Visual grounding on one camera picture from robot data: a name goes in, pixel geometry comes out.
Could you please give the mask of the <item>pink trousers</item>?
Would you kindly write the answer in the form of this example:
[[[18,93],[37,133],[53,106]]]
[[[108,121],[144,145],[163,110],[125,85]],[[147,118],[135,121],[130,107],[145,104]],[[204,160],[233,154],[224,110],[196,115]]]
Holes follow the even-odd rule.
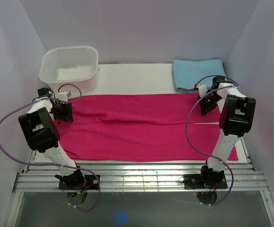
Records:
[[[196,94],[90,95],[55,120],[60,143],[79,160],[205,160],[220,129],[218,108],[201,116]]]

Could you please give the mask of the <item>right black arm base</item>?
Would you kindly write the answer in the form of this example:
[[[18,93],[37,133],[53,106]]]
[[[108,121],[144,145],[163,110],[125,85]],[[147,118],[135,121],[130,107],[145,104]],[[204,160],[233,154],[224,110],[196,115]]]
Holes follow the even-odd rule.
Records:
[[[227,189],[228,185],[225,177],[220,183],[216,181],[204,180],[200,174],[185,174],[179,178],[178,182],[184,185],[185,189]]]

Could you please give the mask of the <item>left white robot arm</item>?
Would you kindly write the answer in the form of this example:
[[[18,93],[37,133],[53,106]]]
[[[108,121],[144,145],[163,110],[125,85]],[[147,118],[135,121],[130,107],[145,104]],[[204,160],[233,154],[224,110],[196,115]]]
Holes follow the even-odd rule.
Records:
[[[85,186],[86,178],[80,170],[71,169],[77,166],[76,162],[62,148],[61,137],[54,124],[54,120],[73,121],[71,103],[68,103],[70,96],[70,91],[58,90],[54,93],[51,89],[40,88],[31,109],[19,116],[18,121],[28,146],[58,165],[60,174],[55,177],[68,187],[80,189]]]

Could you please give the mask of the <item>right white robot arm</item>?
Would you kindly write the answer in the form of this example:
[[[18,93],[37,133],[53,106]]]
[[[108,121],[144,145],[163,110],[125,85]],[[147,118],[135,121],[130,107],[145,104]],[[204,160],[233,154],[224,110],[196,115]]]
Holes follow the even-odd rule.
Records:
[[[214,110],[220,100],[224,101],[219,118],[218,141],[199,175],[200,185],[210,188],[225,180],[223,163],[228,160],[238,140],[251,130],[256,100],[240,93],[237,82],[226,76],[212,76],[211,89],[200,82],[194,88],[199,92],[202,116]]]

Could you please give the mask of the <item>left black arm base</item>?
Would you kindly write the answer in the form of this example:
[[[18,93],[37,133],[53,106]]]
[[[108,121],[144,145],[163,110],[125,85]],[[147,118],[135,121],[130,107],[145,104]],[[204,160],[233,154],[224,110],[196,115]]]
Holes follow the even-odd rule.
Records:
[[[84,175],[85,180],[82,181],[77,186],[67,186],[64,182],[61,180],[59,181],[58,189],[59,190],[98,190],[99,189],[99,183],[100,183],[100,175],[97,175],[95,177],[94,175]]]

